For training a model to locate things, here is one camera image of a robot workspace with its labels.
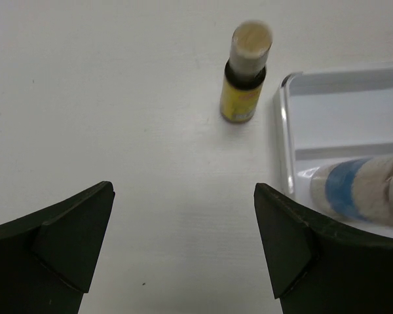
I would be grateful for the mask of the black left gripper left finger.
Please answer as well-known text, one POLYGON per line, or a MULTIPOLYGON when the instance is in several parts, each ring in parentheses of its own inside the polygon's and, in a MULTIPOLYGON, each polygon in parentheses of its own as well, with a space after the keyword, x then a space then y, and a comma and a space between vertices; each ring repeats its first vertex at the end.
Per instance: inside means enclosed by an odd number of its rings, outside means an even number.
POLYGON ((78 313, 115 199, 102 181, 0 225, 0 313, 78 313))

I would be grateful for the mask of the blue label jar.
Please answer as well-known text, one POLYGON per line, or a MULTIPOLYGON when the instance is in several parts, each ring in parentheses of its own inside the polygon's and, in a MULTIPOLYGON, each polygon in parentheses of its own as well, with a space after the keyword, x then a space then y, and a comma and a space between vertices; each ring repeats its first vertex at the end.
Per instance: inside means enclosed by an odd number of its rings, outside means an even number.
POLYGON ((393 227, 393 154, 318 168, 310 196, 332 217, 393 227))

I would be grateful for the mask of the yellow sauce bottle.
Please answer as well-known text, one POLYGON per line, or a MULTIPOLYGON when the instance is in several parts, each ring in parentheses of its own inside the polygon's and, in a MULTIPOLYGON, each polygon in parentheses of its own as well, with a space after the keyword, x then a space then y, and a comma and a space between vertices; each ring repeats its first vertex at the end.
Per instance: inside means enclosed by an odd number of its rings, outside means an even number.
POLYGON ((219 102, 221 115, 230 123, 252 119, 266 78, 271 46, 272 32, 265 22, 248 20, 234 30, 219 102))

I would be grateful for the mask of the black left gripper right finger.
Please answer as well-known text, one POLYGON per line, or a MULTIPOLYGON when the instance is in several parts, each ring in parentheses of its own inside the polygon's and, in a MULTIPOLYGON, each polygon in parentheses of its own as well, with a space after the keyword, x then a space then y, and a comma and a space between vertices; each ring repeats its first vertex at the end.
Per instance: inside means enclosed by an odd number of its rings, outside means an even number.
POLYGON ((337 222, 265 183, 254 191, 274 297, 284 313, 393 313, 393 239, 337 222))

